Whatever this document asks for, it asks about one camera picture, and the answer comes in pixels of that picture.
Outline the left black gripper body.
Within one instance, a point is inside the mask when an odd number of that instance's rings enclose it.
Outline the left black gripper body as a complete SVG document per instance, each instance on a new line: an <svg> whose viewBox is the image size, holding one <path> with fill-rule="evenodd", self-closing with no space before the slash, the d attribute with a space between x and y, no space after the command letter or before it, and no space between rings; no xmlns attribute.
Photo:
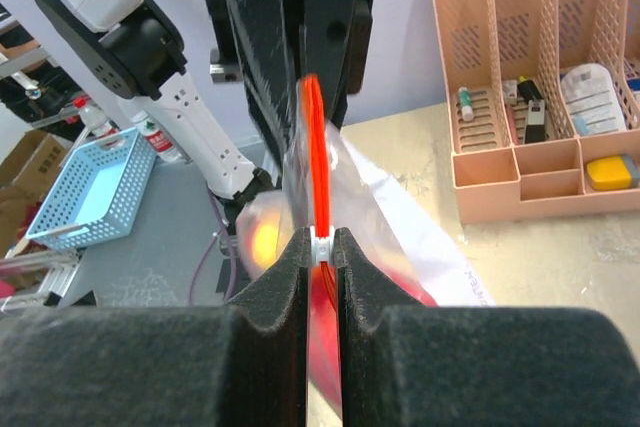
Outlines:
<svg viewBox="0 0 640 427"><path fill-rule="evenodd" d="M317 77L325 97L360 92L373 0L205 0L216 48L213 81L242 82L250 97L288 96Z"/></svg>

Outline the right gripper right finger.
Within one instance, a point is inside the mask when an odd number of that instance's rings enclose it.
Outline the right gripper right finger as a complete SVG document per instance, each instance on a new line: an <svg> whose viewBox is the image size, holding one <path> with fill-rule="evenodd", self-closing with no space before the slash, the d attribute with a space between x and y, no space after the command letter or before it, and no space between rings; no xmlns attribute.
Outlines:
<svg viewBox="0 0 640 427"><path fill-rule="evenodd" d="M428 307L334 240L347 426L635 426L639 368L583 308Z"/></svg>

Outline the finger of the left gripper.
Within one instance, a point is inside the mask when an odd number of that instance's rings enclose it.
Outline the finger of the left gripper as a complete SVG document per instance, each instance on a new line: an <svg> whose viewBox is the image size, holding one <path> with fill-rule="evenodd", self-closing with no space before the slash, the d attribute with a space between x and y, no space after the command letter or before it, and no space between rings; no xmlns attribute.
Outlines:
<svg viewBox="0 0 640 427"><path fill-rule="evenodd" d="M281 176L294 184L298 27L304 0L226 0L250 113Z"/></svg>
<svg viewBox="0 0 640 427"><path fill-rule="evenodd" d="M321 74L327 119L338 129L347 110L349 41L357 0L323 0Z"/></svg>

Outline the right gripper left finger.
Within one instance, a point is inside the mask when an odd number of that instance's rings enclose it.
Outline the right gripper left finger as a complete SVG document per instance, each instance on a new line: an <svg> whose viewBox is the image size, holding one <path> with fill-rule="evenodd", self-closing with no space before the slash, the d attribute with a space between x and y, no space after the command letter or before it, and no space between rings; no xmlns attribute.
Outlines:
<svg viewBox="0 0 640 427"><path fill-rule="evenodd" d="M302 426L311 239L217 307L41 308L1 331L5 426Z"/></svg>

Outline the zip bag of red apples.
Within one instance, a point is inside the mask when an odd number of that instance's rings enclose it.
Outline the zip bag of red apples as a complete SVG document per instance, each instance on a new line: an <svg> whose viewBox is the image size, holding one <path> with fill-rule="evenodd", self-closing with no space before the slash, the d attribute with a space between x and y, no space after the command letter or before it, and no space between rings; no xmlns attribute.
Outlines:
<svg viewBox="0 0 640 427"><path fill-rule="evenodd" d="M455 242L389 173L322 120L319 80L298 83L298 119L281 189L259 194L236 222L238 252L251 279L284 252L296 229L335 246L348 229L364 255L427 306L490 307L495 301Z"/></svg>

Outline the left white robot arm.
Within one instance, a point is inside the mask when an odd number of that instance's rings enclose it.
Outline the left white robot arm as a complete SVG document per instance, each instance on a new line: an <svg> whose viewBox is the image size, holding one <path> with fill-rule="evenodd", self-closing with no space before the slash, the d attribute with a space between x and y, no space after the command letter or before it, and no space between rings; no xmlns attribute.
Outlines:
<svg viewBox="0 0 640 427"><path fill-rule="evenodd" d="M183 39L154 0L35 0L122 107L148 112L226 206L242 206L267 174L233 145L205 107ZM326 119L341 126L363 82L373 0L205 0L221 81L243 84L249 113L281 163L295 136L297 85L318 78Z"/></svg>

